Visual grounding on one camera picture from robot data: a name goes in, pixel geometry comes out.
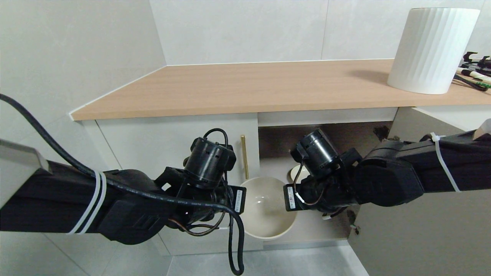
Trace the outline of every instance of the wooden countertop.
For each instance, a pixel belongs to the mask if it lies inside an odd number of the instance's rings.
[[[386,84],[392,59],[168,66],[72,113],[74,120],[491,104],[452,84],[423,95]]]

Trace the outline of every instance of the gold cabinet handle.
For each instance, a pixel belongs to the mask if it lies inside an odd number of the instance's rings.
[[[247,165],[246,136],[241,135],[242,159],[244,161],[245,179],[249,179],[249,166]]]

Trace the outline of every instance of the open cabinet door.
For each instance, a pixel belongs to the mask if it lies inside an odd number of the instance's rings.
[[[463,132],[400,108],[389,137]],[[348,242],[370,276],[491,275],[491,190],[427,193],[401,206],[362,205]]]

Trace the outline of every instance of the white bowl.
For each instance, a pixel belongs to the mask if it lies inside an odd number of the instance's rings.
[[[293,226],[296,212],[287,212],[283,196],[285,183],[273,177],[257,177],[242,183],[247,188],[244,230],[252,237],[272,240],[281,237]]]
[[[292,183],[293,180],[295,180],[295,176],[297,175],[298,171],[300,169],[300,165],[297,165],[293,167],[293,169],[290,170],[290,177],[292,178]],[[305,166],[302,167],[302,171],[300,172],[299,178],[297,180],[297,183],[302,182],[303,179],[307,178],[310,173],[308,172],[307,168]]]

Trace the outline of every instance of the robotic arm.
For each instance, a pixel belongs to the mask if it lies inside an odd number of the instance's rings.
[[[236,157],[225,131],[212,129],[195,139],[184,168],[166,167],[155,180],[127,169],[100,173],[101,178],[94,181],[98,172],[64,151],[24,107],[2,94],[0,100],[17,109],[71,164],[46,161],[35,149],[0,140],[2,180],[6,174],[19,176],[17,181],[8,178],[2,183],[1,231],[68,233],[85,229],[133,245],[150,239],[164,226],[194,236],[207,235],[227,212],[230,267],[235,275],[244,272],[244,226],[239,214],[244,211],[246,190],[228,185],[227,172]],[[224,134],[224,144],[207,139],[214,131]],[[417,143],[384,141],[362,158],[354,148],[339,154],[328,137],[316,130],[291,151],[310,176],[297,183],[298,173],[292,184],[284,186],[286,209],[339,213],[347,206],[368,202],[400,205],[423,193],[491,189],[491,135],[475,136],[471,131],[440,140],[427,136]],[[105,187],[102,190],[98,189],[100,181]],[[81,220],[91,211],[92,199],[99,200],[100,209],[92,210],[93,220]],[[222,215],[215,225],[193,224],[209,221],[219,212]],[[239,228],[238,270],[232,259],[232,218]],[[74,227],[78,221],[81,225]],[[208,230],[192,232],[197,227]]]
[[[196,138],[183,169],[166,167],[152,180],[134,169],[93,171],[70,156],[22,105],[2,94],[0,100],[19,111],[71,165],[46,161],[33,148],[0,139],[1,231],[101,233],[134,245],[164,226],[193,236],[207,235],[229,213],[230,268],[236,275],[244,272],[244,225],[239,214],[244,211],[246,189],[228,185],[227,172],[236,157],[224,130],[211,129]],[[207,139],[215,131],[223,133],[224,144]],[[222,215],[215,225],[193,224],[210,221],[218,212]],[[239,229],[238,270],[232,258],[234,220]],[[198,227],[208,230],[192,231]]]
[[[284,186],[287,211],[334,213],[368,202],[390,207],[424,193],[491,189],[491,135],[432,135],[416,143],[383,141],[365,158],[354,148],[338,154],[321,130],[306,135],[291,155],[310,176],[297,184],[297,174]]]

